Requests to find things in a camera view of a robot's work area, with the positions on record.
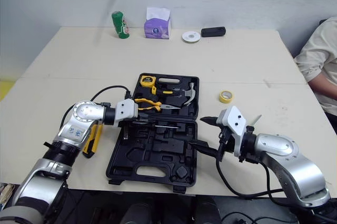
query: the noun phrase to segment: wall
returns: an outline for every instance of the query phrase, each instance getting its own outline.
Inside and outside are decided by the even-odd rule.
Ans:
[[[172,26],[277,29],[295,55],[337,0],[0,0],[0,78],[17,79],[60,26],[111,26],[122,10],[142,27],[146,6],[172,10]]]

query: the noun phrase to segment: white table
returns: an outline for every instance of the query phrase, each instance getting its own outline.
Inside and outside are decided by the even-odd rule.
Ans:
[[[337,136],[278,33],[228,30],[224,37],[196,44],[183,43],[181,33],[174,30],[170,40],[155,40],[143,38],[141,29],[131,29],[131,37],[122,40],[112,35],[113,29],[61,28],[1,102],[0,181],[22,182],[45,153],[43,142],[51,142],[57,134],[70,104],[90,99],[109,85],[122,84],[133,90],[139,74],[154,72],[200,78],[199,118],[219,115],[228,107],[218,101],[219,92],[234,92],[230,105],[238,106],[248,122],[262,114],[255,132],[293,138],[301,152],[320,167],[336,197]],[[135,63],[127,65],[125,57]],[[116,104],[123,96],[122,90],[109,90],[97,101]],[[199,118],[199,139],[217,148],[219,129]],[[105,170],[118,133],[119,129],[105,126],[97,153],[91,159],[79,155],[68,180],[70,188],[172,192],[171,186],[161,184],[108,184]],[[221,166],[236,190],[266,189],[261,166],[241,164],[231,154],[225,155]],[[271,185],[280,187],[274,175]],[[186,193],[232,195],[217,174],[215,160],[203,154],[198,154],[196,184]]]

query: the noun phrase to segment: robotic arm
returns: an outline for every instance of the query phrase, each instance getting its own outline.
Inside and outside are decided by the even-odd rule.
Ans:
[[[131,99],[117,103],[116,108],[81,101],[74,105],[70,120],[60,129],[49,150],[39,159],[16,191],[12,206],[0,212],[0,223],[53,223],[66,196],[66,180],[78,153],[85,146],[92,126],[101,122],[118,127],[123,120],[138,118],[138,105]],[[191,141],[199,152],[222,160],[224,152],[233,152],[239,161],[268,166],[277,176],[289,202],[300,208],[313,209],[330,199],[319,168],[300,152],[290,138],[280,135],[253,134],[241,112],[232,106],[218,117],[202,121],[218,126],[218,150],[206,142]]]
[[[200,152],[222,159],[224,152],[233,152],[242,162],[263,163],[277,176],[289,202],[297,207],[313,208],[324,205],[330,194],[319,168],[299,152],[289,137],[253,134],[252,126],[232,106],[218,117],[204,117],[202,121],[221,128],[219,149],[212,149],[199,141],[192,145]]]
[[[138,104],[131,99],[116,108],[81,101],[74,105],[70,120],[60,129],[43,158],[39,159],[17,189],[12,206],[0,212],[1,223],[52,223],[57,218],[67,189],[66,179],[98,121],[118,127],[122,120],[138,117]]]

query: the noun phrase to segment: beige shirt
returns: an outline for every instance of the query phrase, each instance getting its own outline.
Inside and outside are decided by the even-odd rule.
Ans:
[[[307,82],[319,73],[337,85],[337,17],[322,23],[294,59]],[[337,100],[315,93],[324,111],[337,116]]]

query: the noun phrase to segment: green bottle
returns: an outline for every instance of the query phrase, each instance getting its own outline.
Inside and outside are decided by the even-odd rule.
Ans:
[[[121,11],[116,11],[112,13],[111,17],[118,36],[121,39],[128,38],[130,34],[128,33],[128,27],[126,26],[123,13]]]

